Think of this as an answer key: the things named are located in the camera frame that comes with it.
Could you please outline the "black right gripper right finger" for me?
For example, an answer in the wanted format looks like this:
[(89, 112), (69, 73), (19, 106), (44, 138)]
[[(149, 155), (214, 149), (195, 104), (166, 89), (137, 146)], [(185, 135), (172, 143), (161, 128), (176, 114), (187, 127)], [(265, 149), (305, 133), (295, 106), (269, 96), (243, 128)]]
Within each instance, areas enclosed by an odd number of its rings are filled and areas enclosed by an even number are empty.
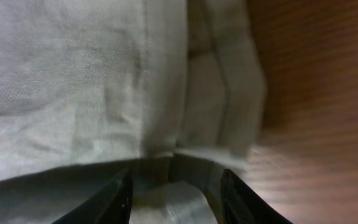
[(221, 203), (226, 224), (292, 224), (230, 169), (221, 176)]

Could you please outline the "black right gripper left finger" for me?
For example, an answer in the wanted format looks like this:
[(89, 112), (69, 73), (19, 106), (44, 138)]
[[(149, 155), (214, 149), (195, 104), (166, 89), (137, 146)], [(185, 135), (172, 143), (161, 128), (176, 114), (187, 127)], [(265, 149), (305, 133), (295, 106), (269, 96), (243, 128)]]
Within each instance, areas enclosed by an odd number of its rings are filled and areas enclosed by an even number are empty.
[(128, 224), (132, 202), (132, 172), (124, 169), (87, 201), (52, 224)]

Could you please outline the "khaki green shorts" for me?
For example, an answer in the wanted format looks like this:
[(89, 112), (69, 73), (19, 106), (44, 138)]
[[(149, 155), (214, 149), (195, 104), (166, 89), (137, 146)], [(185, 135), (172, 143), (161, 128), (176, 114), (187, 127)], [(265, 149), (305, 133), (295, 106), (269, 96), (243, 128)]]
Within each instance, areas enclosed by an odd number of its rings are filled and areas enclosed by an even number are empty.
[(158, 222), (214, 222), (264, 74), (246, 1), (0, 1), (0, 223), (52, 223), (131, 169)]

